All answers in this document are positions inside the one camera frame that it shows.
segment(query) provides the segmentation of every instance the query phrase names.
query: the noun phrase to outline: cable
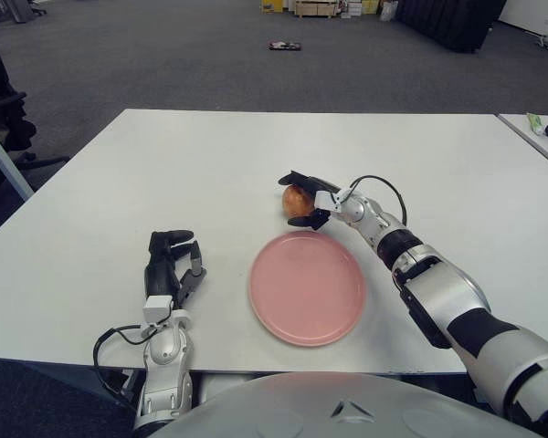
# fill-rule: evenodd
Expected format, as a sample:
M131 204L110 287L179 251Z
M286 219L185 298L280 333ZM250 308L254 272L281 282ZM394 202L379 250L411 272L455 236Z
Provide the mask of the cable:
M163 324L168 318L171 317L171 313L168 314L168 316L166 318L163 318L161 319L160 321L158 321L156 323L157 326L160 326L161 324ZM107 330L103 335L101 335L98 340L95 342L95 345L93 346L93 368L95 370L95 374L96 376L98 376L98 380L100 381L101 383L101 386L103 387L104 390L106 390L116 401L120 402L121 404L123 404L124 406L126 406L127 408L129 408L130 410L136 412L136 408L134 408L132 406L132 404L130 403L130 401L124 397L120 392L118 391L115 391L108 382L105 381L105 379L103 378L103 376L101 375L101 369L100 369L100 363L98 362L98 356L100 354L100 347L101 345L106 341L108 340L109 338L111 338L111 336L113 336L115 333L118 333L126 342L128 342L129 344L131 345L141 345L143 344L144 342L148 342L150 339L152 339L157 333L159 333L158 329L155 328L153 330L153 332L148 335L146 338L142 339L142 340L131 340L131 339L128 339L128 337L126 335L124 335L122 332L124 330L131 330L131 329L139 329L140 326L138 325L130 325L130 326L121 326L121 327L116 327L116 328L110 328L109 330Z
M351 184L349 184L349 187L351 188L351 191L347 194L345 199L341 201L341 203L345 203L352 195L355 188L359 185L359 183L363 180L377 180L381 181L385 185L387 185L390 189L392 189L395 193L395 195L398 198L398 202L400 203L400 208L402 208L402 224L407 225L408 222L408 212L406 210L406 204L404 203L404 198L402 198L402 195L400 192L392 185L391 182L387 181L386 179L382 178L381 176L375 176L375 175L364 175L360 176L359 178L355 179Z

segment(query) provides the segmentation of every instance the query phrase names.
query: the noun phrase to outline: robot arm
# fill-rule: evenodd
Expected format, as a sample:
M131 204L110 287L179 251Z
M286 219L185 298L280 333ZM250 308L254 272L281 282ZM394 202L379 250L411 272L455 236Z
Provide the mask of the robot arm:
M356 229L392 272L400 297L428 341L455 350L495 412L548 436L548 342L493 317L485 295L467 274L376 201L353 187L333 191L323 182L313 189L313 181L321 183L295 172L279 181L314 194L311 216L289 224L317 229L333 216Z

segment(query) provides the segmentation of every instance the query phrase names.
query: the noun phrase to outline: white table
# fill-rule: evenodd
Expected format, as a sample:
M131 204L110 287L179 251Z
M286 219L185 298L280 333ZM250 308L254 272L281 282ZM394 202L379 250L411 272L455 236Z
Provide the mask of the white table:
M543 126L546 127L548 116L540 116L540 118ZM530 128L530 122L525 114L500 114L500 119L548 159L548 137L536 135Z
M91 364L94 340L142 319L152 230L195 231L208 274L186 303L194 370L457 372L407 315L390 273L344 224L369 288L354 330L308 349L269 334L248 303L250 265L294 230L277 179L374 173L409 226L467 270L498 318L548 339L548 165L494 116L125 110L0 228L0 358ZM379 183L361 190L399 214ZM114 339L107 366L141 367Z

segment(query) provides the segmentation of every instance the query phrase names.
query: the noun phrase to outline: black chair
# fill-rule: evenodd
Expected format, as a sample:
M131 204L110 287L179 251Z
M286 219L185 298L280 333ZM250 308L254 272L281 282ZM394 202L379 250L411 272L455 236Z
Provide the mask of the black chair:
M10 85L8 74L0 58L0 143L5 151L25 151L31 147L30 139L37 133L31 122L24 120L23 110L26 93L17 92ZM58 162L68 162L69 157L62 156L52 160L36 160L34 153L25 152L14 159L20 170L37 169ZM5 176L0 171L0 184Z
M47 9L39 9L38 7L33 7L33 6L38 6L38 3L35 2L35 0L27 0L27 1L28 1L28 4L30 5L30 10L33 11L38 16L45 16L47 14Z

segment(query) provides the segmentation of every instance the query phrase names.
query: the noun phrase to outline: plate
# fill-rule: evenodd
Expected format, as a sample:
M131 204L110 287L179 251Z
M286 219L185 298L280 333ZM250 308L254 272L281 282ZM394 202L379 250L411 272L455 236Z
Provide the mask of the plate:
M347 334L364 310L367 288L351 254L327 235L298 231L268 243L249 279L262 324L291 344L314 347Z

